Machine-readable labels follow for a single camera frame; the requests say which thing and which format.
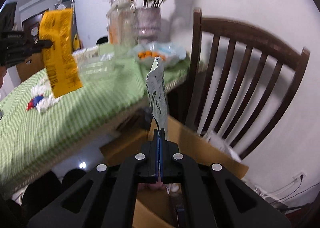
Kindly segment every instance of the flower vase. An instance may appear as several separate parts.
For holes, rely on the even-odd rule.
[[[138,43],[157,41],[161,32],[160,8],[138,8],[135,12],[135,28]]]

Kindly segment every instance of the red object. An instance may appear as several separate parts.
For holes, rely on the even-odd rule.
[[[27,111],[29,111],[30,109],[32,109],[32,108],[34,108],[34,106],[33,106],[33,101],[30,101],[29,103],[28,103],[28,106],[27,106]]]

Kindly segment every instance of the wall outlet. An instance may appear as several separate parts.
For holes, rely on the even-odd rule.
[[[303,178],[305,179],[307,174],[304,171],[299,172],[297,175],[294,175],[292,178],[294,180],[300,181],[300,176],[303,175]]]

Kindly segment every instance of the human hand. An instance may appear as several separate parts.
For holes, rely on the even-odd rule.
[[[7,74],[7,69],[5,66],[0,66],[0,88],[2,87],[3,84],[3,77]]]

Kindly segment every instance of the blue object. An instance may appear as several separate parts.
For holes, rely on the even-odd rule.
[[[34,99],[33,99],[33,106],[36,107],[37,104],[43,99],[43,96],[36,96]]]

